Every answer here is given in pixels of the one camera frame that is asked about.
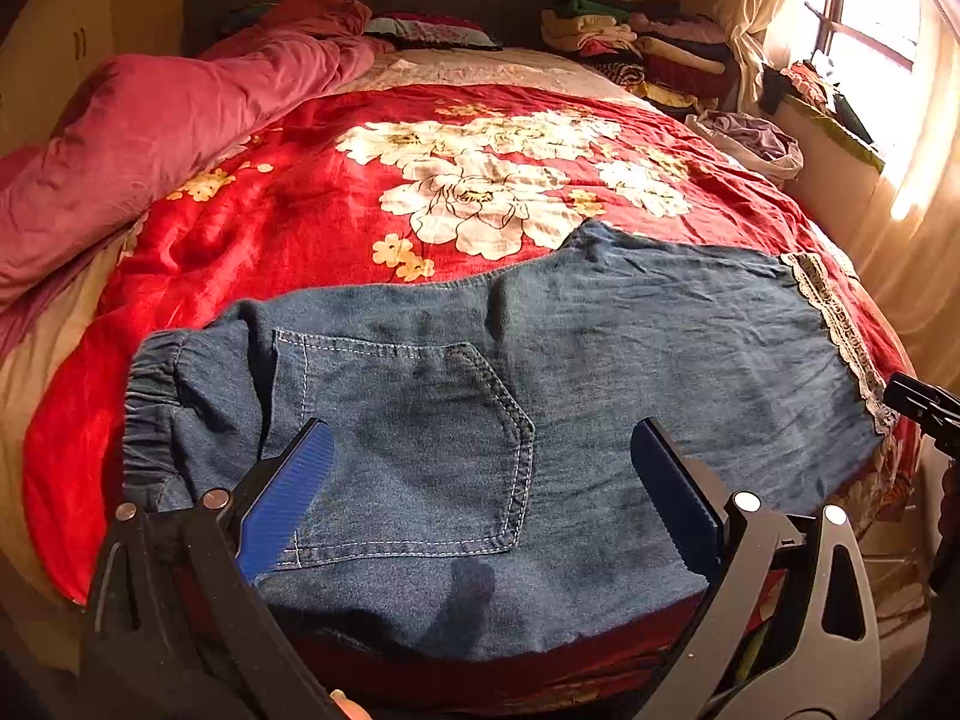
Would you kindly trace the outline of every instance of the red floral blanket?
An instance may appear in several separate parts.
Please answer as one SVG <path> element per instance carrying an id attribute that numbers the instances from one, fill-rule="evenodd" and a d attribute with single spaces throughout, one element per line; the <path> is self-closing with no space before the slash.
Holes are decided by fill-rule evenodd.
<path id="1" fill-rule="evenodd" d="M 917 436 L 904 420 L 881 424 L 877 387 L 909 362 L 791 199 L 642 107 L 512 86 L 406 86 L 310 100 L 152 204 L 26 437 L 24 505 L 56 586 L 85 600 L 120 495 L 128 366 L 148 333 L 201 327 L 239 298 L 416 288 L 502 268 L 553 250 L 589 217 L 665 241 L 817 255 L 785 261 L 888 433 L 846 504 L 863 524 L 899 501 Z M 678 627 L 676 614 L 665 629 L 670 618 L 658 616 L 652 638 L 630 632 L 637 664 Z M 594 676 L 603 662 L 592 661 Z"/>

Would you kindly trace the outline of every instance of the blue gripper pad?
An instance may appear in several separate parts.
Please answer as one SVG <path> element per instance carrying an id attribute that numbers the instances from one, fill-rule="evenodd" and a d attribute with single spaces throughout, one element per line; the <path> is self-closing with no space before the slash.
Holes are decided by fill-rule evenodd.
<path id="1" fill-rule="evenodd" d="M 311 422 L 287 447 L 285 460 L 240 524 L 237 566 L 248 583 L 277 563 L 335 464 L 333 433 L 326 423 Z"/>
<path id="2" fill-rule="evenodd" d="M 720 572 L 721 523 L 704 504 L 680 458 L 648 419 L 634 428 L 630 460 L 683 564 L 707 581 L 716 579 Z"/>

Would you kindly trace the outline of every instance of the lace trim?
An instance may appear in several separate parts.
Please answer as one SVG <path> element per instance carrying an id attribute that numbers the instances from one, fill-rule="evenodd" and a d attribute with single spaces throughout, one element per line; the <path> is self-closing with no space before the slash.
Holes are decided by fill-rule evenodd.
<path id="1" fill-rule="evenodd" d="M 809 252 L 797 252 L 782 254 L 781 261 L 791 266 L 800 292 L 810 305 L 824 316 L 830 339 L 839 350 L 840 357 L 856 376 L 860 396 L 867 404 L 867 411 L 874 418 L 875 429 L 882 436 L 889 434 L 896 422 L 896 414 L 894 410 L 883 405 L 883 388 L 886 383 L 877 373 L 867 346 L 863 343 L 846 306 L 830 288 L 827 271 L 820 257 Z"/>

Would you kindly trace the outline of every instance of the stack of folded clothes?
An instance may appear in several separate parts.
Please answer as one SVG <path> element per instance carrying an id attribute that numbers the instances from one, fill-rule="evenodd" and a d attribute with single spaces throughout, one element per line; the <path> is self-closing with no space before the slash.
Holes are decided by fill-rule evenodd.
<path id="1" fill-rule="evenodd" d="M 677 0 L 558 0 L 541 20 L 551 49 L 681 122 L 717 108 L 739 77 L 723 30 Z"/>

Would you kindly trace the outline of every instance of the window frame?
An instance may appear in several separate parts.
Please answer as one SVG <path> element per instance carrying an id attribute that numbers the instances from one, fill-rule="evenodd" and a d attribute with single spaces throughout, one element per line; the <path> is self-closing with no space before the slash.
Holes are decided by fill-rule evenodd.
<path id="1" fill-rule="evenodd" d="M 825 55 L 829 56 L 833 35 L 846 35 L 862 43 L 864 46 L 870 47 L 870 49 L 896 62 L 896 64 L 906 68 L 906 70 L 912 73 L 913 60 L 891 49 L 891 47 L 885 43 L 878 41 L 877 38 L 872 38 L 870 35 L 862 33 L 859 29 L 854 29 L 852 26 L 841 23 L 841 18 L 843 17 L 843 2 L 844 0 L 827 0 L 824 4 L 824 11 L 826 11 L 826 13 L 821 13 L 809 2 L 804 3 L 806 8 L 820 20 L 820 30 L 817 32 L 817 42 L 814 49 L 819 49 L 821 52 L 824 52 Z"/>

